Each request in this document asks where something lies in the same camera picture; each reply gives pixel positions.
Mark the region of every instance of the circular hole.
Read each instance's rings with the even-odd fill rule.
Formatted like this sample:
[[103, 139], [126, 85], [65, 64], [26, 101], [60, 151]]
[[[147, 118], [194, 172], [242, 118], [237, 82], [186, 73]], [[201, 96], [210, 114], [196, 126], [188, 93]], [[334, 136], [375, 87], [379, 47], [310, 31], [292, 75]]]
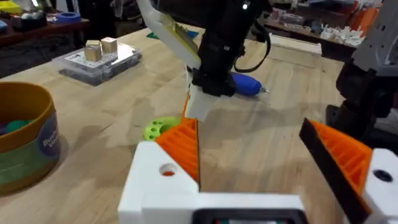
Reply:
[[392, 182], [392, 176], [384, 170], [374, 170], [373, 175], [375, 175], [378, 179], [384, 181], [384, 182]]
[[174, 164], [164, 164], [159, 168], [160, 174], [166, 177], [173, 176], [177, 171], [177, 167]]
[[172, 128], [173, 126], [171, 124], [165, 124], [160, 128], [160, 133], [162, 134], [163, 132], [169, 130], [170, 128]]

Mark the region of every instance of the label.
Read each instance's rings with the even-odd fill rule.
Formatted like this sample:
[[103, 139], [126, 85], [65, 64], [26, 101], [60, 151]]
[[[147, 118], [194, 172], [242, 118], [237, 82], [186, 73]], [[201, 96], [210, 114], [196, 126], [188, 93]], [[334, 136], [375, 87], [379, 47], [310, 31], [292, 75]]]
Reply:
[[58, 159], [60, 143], [57, 117], [53, 113], [37, 138], [17, 149], [0, 153], [0, 185], [21, 180]]

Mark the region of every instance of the green gear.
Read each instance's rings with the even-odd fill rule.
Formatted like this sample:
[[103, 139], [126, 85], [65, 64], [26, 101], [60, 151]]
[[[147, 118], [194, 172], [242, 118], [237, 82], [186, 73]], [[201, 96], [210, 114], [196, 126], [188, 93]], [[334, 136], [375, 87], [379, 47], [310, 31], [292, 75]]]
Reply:
[[154, 141], [157, 136], [160, 136], [163, 132], [181, 123], [180, 118], [176, 117], [162, 117], [157, 118], [150, 122], [144, 130], [144, 140]]

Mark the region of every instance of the blue object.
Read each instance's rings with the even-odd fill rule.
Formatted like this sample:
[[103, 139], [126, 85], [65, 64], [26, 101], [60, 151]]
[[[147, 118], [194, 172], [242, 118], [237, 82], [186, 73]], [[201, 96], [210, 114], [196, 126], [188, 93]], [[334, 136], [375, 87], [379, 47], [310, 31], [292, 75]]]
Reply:
[[236, 84], [236, 93], [245, 96], [254, 96], [261, 91], [261, 82], [255, 78], [236, 72], [231, 72], [231, 74]]
[[60, 12], [55, 15], [57, 23], [80, 22], [80, 15], [75, 12]]
[[0, 31], [7, 30], [7, 24], [3, 21], [0, 21]]

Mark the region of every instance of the workbench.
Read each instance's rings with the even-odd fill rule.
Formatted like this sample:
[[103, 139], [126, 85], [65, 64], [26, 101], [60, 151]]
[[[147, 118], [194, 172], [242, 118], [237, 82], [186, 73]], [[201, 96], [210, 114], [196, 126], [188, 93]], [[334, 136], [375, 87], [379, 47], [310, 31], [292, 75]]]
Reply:
[[[51, 92], [62, 154], [44, 180], [0, 198], [0, 223], [118, 222], [117, 206], [145, 126], [180, 116], [185, 99], [183, 63], [161, 41], [147, 38], [149, 32], [119, 38], [142, 50], [142, 62], [99, 86], [64, 77], [51, 62], [1, 80], [32, 82]], [[238, 65], [251, 67], [264, 52], [264, 44], [247, 40]], [[304, 117], [324, 123], [327, 104], [341, 103], [335, 82], [343, 64], [319, 58], [308, 67], [281, 57], [299, 61], [302, 52], [273, 47], [251, 74], [269, 95], [222, 98], [199, 124], [201, 191], [299, 194], [310, 223], [341, 223], [340, 207], [299, 131]]]

